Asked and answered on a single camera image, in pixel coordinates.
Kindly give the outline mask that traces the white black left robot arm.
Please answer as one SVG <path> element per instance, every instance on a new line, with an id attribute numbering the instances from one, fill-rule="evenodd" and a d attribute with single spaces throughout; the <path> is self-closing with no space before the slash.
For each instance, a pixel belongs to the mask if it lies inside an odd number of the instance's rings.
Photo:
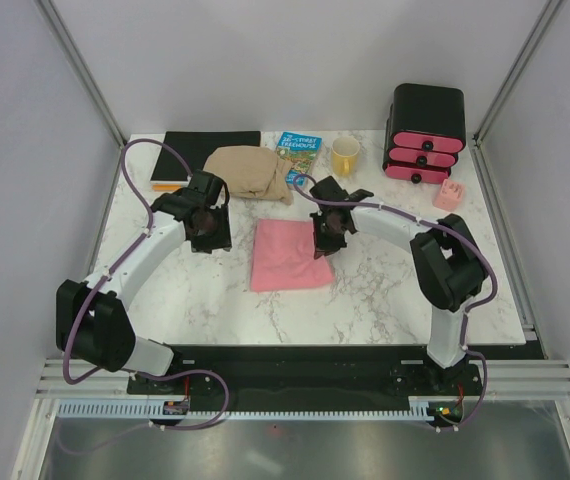
<path id="1" fill-rule="evenodd" d="M 184 243 L 194 253 L 231 249 L 229 200 L 221 178 L 196 171 L 187 186 L 144 205 L 145 226 L 103 269 L 59 286 L 56 342 L 68 384 L 88 377 L 70 372 L 71 361 L 80 359 L 92 364 L 93 373 L 138 373 L 163 393 L 181 388 L 185 371 L 173 362 L 172 348 L 138 336 L 128 311 L 151 274 Z"/>

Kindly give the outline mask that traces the pink cube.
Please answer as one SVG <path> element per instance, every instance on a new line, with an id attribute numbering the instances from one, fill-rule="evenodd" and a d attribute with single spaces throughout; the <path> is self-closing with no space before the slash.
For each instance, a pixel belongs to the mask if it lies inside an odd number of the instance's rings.
<path id="1" fill-rule="evenodd" d="M 445 179 L 433 200 L 433 205 L 441 210 L 454 212 L 462 203 L 466 192 L 463 183 Z"/>

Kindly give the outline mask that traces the pink t shirt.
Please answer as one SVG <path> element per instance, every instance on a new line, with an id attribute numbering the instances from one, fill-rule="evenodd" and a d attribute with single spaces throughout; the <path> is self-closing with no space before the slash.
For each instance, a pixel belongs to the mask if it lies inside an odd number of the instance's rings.
<path id="1" fill-rule="evenodd" d="M 325 258 L 314 257 L 310 221 L 260 219 L 252 250 L 253 292 L 314 289 L 330 285 L 333 271 Z"/>

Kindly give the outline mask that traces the yellow mug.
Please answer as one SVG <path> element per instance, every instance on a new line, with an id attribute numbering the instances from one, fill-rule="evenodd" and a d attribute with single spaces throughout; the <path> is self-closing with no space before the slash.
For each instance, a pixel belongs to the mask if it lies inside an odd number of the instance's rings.
<path id="1" fill-rule="evenodd" d="M 333 172 L 342 177 L 351 175 L 356 167 L 360 154 L 359 141 L 350 136 L 339 137 L 331 147 L 331 162 Z"/>

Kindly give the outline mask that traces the black pink drawer unit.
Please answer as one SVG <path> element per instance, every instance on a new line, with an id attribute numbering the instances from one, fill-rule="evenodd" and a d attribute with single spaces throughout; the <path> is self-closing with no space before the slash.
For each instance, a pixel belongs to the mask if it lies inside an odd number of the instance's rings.
<path id="1" fill-rule="evenodd" d="M 403 83 L 386 121 L 383 173 L 412 184 L 440 184 L 466 146 L 464 93 L 458 88 Z"/>

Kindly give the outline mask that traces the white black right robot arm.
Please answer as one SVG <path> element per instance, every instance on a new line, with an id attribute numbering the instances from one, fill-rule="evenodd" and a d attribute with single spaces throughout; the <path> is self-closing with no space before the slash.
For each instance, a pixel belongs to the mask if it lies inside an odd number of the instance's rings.
<path id="1" fill-rule="evenodd" d="M 431 305 L 423 381 L 434 393 L 448 392 L 470 357 L 469 312 L 491 302 L 498 290 L 496 274 L 466 222 L 456 214 L 421 218 L 376 201 L 370 191 L 349 193 L 332 176 L 311 183 L 305 197 L 318 206 L 311 215 L 315 258 L 345 248 L 345 235 L 356 233 L 373 235 L 412 256 L 419 289 Z"/>

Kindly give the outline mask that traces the beige t shirt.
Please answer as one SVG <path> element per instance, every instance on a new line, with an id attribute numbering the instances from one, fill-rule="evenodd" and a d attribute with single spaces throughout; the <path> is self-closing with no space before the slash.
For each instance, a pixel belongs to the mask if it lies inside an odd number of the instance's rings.
<path id="1" fill-rule="evenodd" d="M 204 170 L 228 186 L 234 197 L 293 203 L 286 177 L 292 162 L 266 147 L 226 146 L 216 149 L 206 160 Z"/>

